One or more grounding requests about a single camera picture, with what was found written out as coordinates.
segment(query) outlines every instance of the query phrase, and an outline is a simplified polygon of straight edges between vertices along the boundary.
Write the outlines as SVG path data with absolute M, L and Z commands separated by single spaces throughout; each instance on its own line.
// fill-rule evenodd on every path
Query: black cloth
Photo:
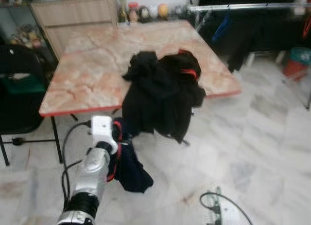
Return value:
M 128 141 L 129 145 L 119 144 L 117 153 L 111 156 L 107 180 L 114 178 L 126 191 L 144 193 L 154 184 L 154 181 L 139 162 L 122 118 L 114 119 L 114 130 L 118 130 L 118 134 L 113 136 L 114 139 Z
M 133 136 L 141 131 L 183 140 L 191 108 L 202 105 L 205 91 L 198 86 L 201 68 L 188 51 L 158 60 L 155 52 L 140 52 L 131 59 L 123 78 L 132 81 L 122 104 L 125 125 Z

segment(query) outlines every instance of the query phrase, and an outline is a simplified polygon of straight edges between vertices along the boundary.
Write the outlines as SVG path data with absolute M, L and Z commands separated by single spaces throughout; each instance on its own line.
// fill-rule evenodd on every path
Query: black chair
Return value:
M 11 80 L 9 76 L 27 73 L 30 76 Z M 4 144 L 55 141 L 60 163 L 61 150 L 54 117 L 51 117 L 55 139 L 3 142 L 1 135 L 29 133 L 42 122 L 39 107 L 46 91 L 46 80 L 37 55 L 21 45 L 0 45 L 0 146 L 6 166 L 10 165 Z

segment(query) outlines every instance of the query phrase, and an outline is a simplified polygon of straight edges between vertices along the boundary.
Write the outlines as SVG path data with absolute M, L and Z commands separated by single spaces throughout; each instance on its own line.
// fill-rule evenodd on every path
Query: electrical cable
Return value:
M 224 196 L 224 195 L 222 195 L 222 194 L 215 193 L 215 192 L 206 192 L 206 193 L 203 193 L 203 194 L 200 196 L 200 203 L 201 203 L 201 205 L 202 205 L 203 207 L 205 207 L 205 208 L 207 208 L 207 209 L 210 209 L 210 210 L 213 210 L 213 208 L 208 207 L 207 205 L 205 205 L 205 204 L 202 202 L 202 198 L 203 198 L 204 196 L 207 196 L 207 195 L 217 195 L 217 196 L 219 196 L 219 197 L 222 197 L 222 198 L 228 200 L 229 202 L 231 202 L 231 203 L 244 215 L 244 217 L 248 220 L 249 224 L 250 224 L 250 225 L 253 225 L 252 221 L 251 221 L 250 218 L 247 216 L 247 214 L 245 213 L 245 211 L 244 211 L 241 207 L 239 207 L 234 201 L 232 201 L 230 198 L 228 198 L 228 197 L 226 197 L 226 196 Z
M 68 201 L 70 199 L 70 181 L 69 181 L 69 174 L 68 174 L 68 166 L 66 163 L 65 147 L 66 147 L 66 143 L 67 143 L 68 138 L 69 138 L 70 134 L 72 133 L 72 131 L 81 125 L 85 125 L 85 126 L 90 128 L 91 127 L 91 121 L 81 122 L 81 123 L 78 123 L 78 124 L 75 124 L 74 126 L 72 126 L 68 130 L 68 132 L 65 136 L 64 142 L 63 142 L 63 146 L 62 146 L 62 158 L 63 158 L 63 163 L 64 163 L 64 176 L 66 177 L 66 183 L 67 183 L 67 191 L 66 191 L 65 190 L 64 178 L 62 177 L 62 189 L 63 189 L 63 194 L 64 194 L 64 208 L 63 209 L 66 208 L 66 206 L 68 205 Z

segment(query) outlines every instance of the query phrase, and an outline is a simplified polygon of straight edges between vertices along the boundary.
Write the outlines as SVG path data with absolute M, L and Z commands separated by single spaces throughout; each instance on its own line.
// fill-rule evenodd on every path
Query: white marble floor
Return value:
M 155 183 L 144 194 L 109 183 L 98 225 L 205 225 L 211 217 L 199 196 L 217 186 L 255 225 L 311 224 L 311 112 L 282 84 L 280 67 L 272 59 L 258 57 L 235 75 L 243 92 L 205 100 L 191 120 L 186 136 L 190 147 L 157 134 L 134 139 Z M 89 115 L 78 117 L 86 121 Z M 70 116 L 56 121 L 62 140 L 75 122 Z M 52 138 L 50 120 L 25 136 Z M 68 142 L 68 162 L 80 159 L 90 146 L 87 130 L 75 131 Z M 1 224 L 55 224 L 63 200 L 55 145 L 6 149 L 12 165 L 6 168 L 0 157 Z M 221 205 L 224 225 L 248 224 L 230 204 L 221 200 Z

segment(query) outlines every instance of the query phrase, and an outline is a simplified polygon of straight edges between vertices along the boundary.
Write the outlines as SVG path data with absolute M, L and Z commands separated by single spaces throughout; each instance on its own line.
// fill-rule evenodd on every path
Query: metal table leg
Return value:
M 54 132 L 54 137 L 55 137 L 55 142 L 56 142 L 56 147 L 57 147 L 59 163 L 63 163 L 62 152 L 61 152 L 60 145 L 59 145 L 59 139 L 58 139 L 58 133 L 57 133 L 57 128 L 56 128 L 55 118 L 51 117 L 51 121 L 52 121 L 52 126 L 53 126 L 53 132 Z
M 3 154 L 3 158 L 4 158 L 4 161 L 5 161 L 5 165 L 9 166 L 10 162 L 8 160 L 8 156 L 6 155 L 6 151 L 5 151 L 5 148 L 4 148 L 4 144 L 3 144 L 3 140 L 2 140 L 1 135 L 0 135 L 0 146 L 1 146 L 2 154 Z

